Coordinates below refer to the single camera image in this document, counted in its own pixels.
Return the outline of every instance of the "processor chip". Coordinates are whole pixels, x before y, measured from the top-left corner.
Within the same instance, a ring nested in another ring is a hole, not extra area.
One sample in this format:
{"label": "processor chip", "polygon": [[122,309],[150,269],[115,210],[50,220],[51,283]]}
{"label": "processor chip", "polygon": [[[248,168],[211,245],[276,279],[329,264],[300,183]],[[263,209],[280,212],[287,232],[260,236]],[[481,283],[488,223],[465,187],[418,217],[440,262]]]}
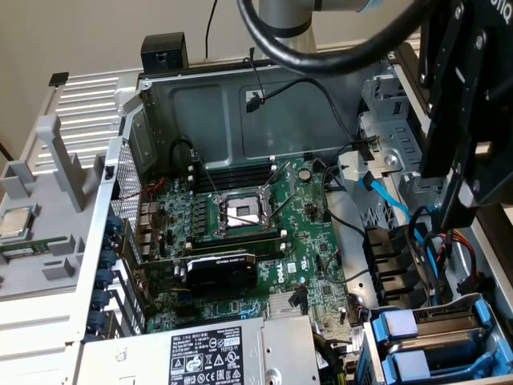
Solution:
{"label": "processor chip", "polygon": [[31,207],[7,210],[0,223],[0,238],[18,237],[29,224]]}
{"label": "processor chip", "polygon": [[331,295],[331,286],[322,286],[323,295]]}

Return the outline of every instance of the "dell logo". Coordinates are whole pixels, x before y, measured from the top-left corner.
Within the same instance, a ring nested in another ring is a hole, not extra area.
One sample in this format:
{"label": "dell logo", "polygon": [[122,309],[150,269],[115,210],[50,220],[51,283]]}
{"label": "dell logo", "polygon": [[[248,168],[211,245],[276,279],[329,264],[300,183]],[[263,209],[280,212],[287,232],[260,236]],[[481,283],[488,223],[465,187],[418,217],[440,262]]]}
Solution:
{"label": "dell logo", "polygon": [[281,262],[278,264],[277,270],[278,270],[278,283],[285,282],[285,279],[283,278],[283,265],[281,264]]}
{"label": "dell logo", "polygon": [[513,14],[513,6],[508,0],[490,0],[492,6],[503,16],[504,21],[509,26],[511,15]]}

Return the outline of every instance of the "green circuit board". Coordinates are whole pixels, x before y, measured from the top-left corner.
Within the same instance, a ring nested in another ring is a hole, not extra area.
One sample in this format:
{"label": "green circuit board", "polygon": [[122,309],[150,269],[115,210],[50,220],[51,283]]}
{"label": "green circuit board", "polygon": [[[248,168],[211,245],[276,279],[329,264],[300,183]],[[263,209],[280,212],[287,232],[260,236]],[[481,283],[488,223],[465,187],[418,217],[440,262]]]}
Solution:
{"label": "green circuit board", "polygon": [[[164,233],[171,230],[173,241],[172,245],[165,246],[165,253],[162,253],[158,245],[153,245],[147,262],[141,265],[146,271],[148,281],[153,285],[151,291],[158,293],[157,313],[148,320],[148,333],[194,326],[212,320],[223,322],[240,318],[268,317],[270,295],[288,292],[292,295],[298,285],[303,284],[308,288],[309,316],[318,330],[326,338],[350,337],[352,331],[349,322],[340,321],[340,309],[347,307],[346,287],[327,282],[316,266],[316,255],[325,264],[338,247],[331,220],[323,217],[321,173],[314,173],[312,161],[304,161],[303,158],[278,160],[276,166],[279,168],[288,161],[290,165],[283,168],[271,184],[271,202],[274,210],[291,195],[290,182],[291,178],[294,178],[293,197],[273,222],[279,230],[287,231],[286,239],[226,245],[214,250],[241,250],[256,255],[281,255],[278,259],[258,262],[258,284],[255,289],[244,294],[195,298],[186,292],[168,289],[173,260],[190,257],[184,256],[187,218],[191,218],[189,234],[195,239],[208,241],[215,238],[213,234],[217,229],[218,208],[213,200],[216,196],[213,193],[189,195],[188,190],[182,188],[181,182],[178,183],[178,188],[174,181],[164,186],[165,193],[157,196],[155,201],[160,203],[160,208],[166,213],[161,218],[160,230]],[[311,172],[312,178],[309,182],[301,182],[298,178],[299,171],[305,169]],[[312,214],[311,209],[307,209],[308,205],[317,208],[317,212]],[[280,247],[283,247],[281,243],[285,243],[284,251],[280,250]],[[334,278],[343,279],[342,269],[336,262],[330,266],[329,274]]]}

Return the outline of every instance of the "warning label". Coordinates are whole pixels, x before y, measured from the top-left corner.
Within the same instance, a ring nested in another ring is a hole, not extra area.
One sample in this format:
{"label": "warning label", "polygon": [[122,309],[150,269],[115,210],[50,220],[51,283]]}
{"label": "warning label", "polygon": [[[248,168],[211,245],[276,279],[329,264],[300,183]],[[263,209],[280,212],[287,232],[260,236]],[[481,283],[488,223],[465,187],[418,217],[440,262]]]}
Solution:
{"label": "warning label", "polygon": [[244,372],[240,327],[172,337],[169,385],[242,383]]}

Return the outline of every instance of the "white wall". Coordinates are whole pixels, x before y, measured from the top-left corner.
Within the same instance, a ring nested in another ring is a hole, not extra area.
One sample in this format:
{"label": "white wall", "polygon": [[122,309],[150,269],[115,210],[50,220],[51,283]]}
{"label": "white wall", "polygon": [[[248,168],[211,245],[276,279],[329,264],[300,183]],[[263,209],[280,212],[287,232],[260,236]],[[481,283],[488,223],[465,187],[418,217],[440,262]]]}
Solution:
{"label": "white wall", "polygon": [[[1,0],[0,141],[19,156],[52,73],[79,75],[140,67],[140,45],[147,34],[182,30],[189,60],[201,60],[212,2]],[[316,14],[317,44],[369,38],[411,0],[384,3],[380,10],[364,14]],[[220,0],[210,32],[211,58],[237,57],[252,45],[235,0]]]}

